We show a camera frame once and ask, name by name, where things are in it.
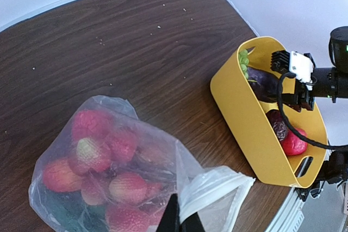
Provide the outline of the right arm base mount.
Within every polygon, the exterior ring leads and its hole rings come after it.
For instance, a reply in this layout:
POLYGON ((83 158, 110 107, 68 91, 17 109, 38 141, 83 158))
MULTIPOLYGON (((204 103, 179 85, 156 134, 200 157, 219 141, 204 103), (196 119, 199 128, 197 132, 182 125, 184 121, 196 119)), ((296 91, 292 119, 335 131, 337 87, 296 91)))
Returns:
POLYGON ((336 184, 337 188, 347 182, 347 152, 334 151, 324 161, 314 183, 306 189, 295 189, 300 200, 305 202, 308 196, 316 199, 320 196, 324 183, 336 184))

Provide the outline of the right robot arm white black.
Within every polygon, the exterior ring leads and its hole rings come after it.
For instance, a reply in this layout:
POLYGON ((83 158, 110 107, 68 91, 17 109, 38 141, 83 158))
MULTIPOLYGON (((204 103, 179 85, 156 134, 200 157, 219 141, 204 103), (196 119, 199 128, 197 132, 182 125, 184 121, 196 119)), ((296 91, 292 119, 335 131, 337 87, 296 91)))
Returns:
POLYGON ((275 51, 271 55, 271 70, 282 75, 278 87, 285 78, 295 79, 292 93, 274 95, 274 99, 300 112, 314 110, 315 98, 347 98, 347 26, 331 31, 328 54, 332 67, 317 67, 310 53, 275 51))

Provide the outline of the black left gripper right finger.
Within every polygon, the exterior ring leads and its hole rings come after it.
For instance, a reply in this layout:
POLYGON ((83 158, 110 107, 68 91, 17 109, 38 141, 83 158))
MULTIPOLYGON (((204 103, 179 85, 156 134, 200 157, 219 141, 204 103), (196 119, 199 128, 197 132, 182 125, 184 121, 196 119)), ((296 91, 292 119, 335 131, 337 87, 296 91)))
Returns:
POLYGON ((179 227, 180 232, 204 232, 198 213, 189 216, 179 227))

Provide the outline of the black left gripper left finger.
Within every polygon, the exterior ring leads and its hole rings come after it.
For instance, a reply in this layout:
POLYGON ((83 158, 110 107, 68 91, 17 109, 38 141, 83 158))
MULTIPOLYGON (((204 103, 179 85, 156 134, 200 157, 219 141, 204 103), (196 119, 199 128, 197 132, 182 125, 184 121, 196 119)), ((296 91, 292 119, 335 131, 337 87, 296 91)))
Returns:
POLYGON ((156 232, 180 232, 178 194, 172 194, 156 232))

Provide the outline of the purple toy eggplant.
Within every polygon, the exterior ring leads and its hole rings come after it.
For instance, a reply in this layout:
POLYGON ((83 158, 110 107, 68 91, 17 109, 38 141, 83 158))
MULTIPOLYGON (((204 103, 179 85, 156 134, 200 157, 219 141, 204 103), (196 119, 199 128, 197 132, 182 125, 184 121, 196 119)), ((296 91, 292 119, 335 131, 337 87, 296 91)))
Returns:
POLYGON ((256 98, 261 102, 275 103, 279 79, 272 73, 252 67, 247 68, 247 73, 247 81, 256 98))

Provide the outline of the clear polka dot zip bag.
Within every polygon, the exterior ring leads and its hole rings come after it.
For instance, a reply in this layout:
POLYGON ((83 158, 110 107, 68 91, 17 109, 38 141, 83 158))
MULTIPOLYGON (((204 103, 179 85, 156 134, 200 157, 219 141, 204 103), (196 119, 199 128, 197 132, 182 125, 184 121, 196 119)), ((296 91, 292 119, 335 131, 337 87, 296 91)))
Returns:
POLYGON ((28 194, 55 231, 232 231, 253 184, 202 167, 127 100, 93 96, 38 158, 28 194))

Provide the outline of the red toy cherries bunch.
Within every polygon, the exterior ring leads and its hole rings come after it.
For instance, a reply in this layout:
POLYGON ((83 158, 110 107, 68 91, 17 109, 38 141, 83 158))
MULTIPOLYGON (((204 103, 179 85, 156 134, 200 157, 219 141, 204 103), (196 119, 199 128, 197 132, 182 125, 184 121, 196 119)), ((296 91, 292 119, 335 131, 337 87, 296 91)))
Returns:
POLYGON ((134 172, 117 174, 114 163, 130 162, 136 137, 130 130, 112 132, 113 117, 103 110, 82 110, 72 119, 72 143, 67 156, 44 166, 42 183, 58 194, 76 192, 90 208, 94 224, 107 231, 146 231, 158 225, 164 209, 141 207, 162 189, 134 172))

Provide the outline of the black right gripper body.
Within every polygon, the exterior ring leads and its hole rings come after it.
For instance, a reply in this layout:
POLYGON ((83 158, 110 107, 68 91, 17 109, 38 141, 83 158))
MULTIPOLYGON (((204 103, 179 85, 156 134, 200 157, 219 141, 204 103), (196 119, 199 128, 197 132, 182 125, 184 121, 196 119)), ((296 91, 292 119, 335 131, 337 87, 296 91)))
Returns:
MULTIPOLYGON (((279 83, 278 78, 272 78, 269 80, 269 98, 272 102, 277 103, 277 85, 279 83)), ((310 94, 307 86, 301 83, 299 80, 295 79, 294 82, 294 92, 293 93, 283 93, 282 103, 288 107, 300 112, 302 109, 308 111, 314 110, 315 99, 310 94)))

